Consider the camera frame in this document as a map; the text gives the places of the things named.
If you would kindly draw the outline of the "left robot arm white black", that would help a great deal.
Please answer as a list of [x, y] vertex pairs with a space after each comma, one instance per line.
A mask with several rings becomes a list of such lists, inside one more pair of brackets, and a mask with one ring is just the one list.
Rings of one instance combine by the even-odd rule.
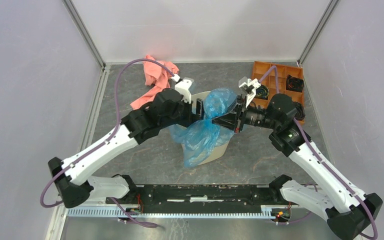
[[58, 157], [49, 160], [51, 181], [59, 192], [61, 203], [68, 209], [88, 199], [115, 198], [125, 204], [133, 203], [137, 190], [127, 175], [96, 177], [93, 174], [121, 153], [156, 137], [160, 130], [172, 125], [188, 127], [203, 118], [201, 104], [193, 107], [174, 89], [159, 92], [153, 101], [132, 110], [107, 136], [86, 149], [64, 160]]

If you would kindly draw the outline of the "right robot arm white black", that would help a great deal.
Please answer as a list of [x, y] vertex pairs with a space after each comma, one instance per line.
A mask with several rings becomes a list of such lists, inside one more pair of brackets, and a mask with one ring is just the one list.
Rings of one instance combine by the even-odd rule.
[[244, 125], [271, 129], [272, 145], [322, 189], [321, 192], [309, 189], [282, 175], [270, 184], [268, 196], [273, 203], [287, 201], [307, 209], [326, 221], [342, 240], [363, 236], [367, 227], [372, 227], [371, 239], [376, 240], [379, 233], [375, 219], [383, 200], [376, 193], [365, 193], [337, 170], [296, 120], [296, 113], [291, 97], [277, 93], [265, 109], [249, 107], [244, 99], [238, 98], [226, 114], [213, 118], [212, 122], [235, 133]]

